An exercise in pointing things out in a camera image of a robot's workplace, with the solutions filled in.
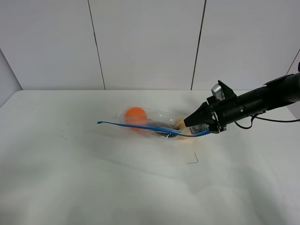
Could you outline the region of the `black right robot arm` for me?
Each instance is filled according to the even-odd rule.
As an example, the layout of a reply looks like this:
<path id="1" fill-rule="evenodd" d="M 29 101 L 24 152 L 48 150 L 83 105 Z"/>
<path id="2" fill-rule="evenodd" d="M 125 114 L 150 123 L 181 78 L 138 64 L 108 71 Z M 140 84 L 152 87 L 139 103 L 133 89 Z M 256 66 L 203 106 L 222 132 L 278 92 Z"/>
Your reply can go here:
<path id="1" fill-rule="evenodd" d="M 219 80 L 211 92 L 212 96 L 184 119 L 186 127 L 204 124 L 217 134 L 228 124 L 299 102 L 300 74 L 282 76 L 239 96 Z"/>

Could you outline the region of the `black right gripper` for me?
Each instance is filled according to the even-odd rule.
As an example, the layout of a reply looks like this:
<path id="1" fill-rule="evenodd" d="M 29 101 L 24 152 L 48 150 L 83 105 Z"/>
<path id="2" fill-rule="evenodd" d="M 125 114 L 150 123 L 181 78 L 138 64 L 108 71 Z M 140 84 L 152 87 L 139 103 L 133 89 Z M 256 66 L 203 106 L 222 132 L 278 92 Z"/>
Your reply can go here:
<path id="1" fill-rule="evenodd" d="M 207 98 L 207 102 L 202 103 L 194 113 L 184 119 L 185 127 L 189 128 L 192 135 L 203 132 L 218 134 L 226 130 L 227 124 L 223 114 L 233 104 L 237 95 L 222 81 L 218 80 L 217 83 L 222 87 L 224 99 L 220 101 L 212 95 Z"/>

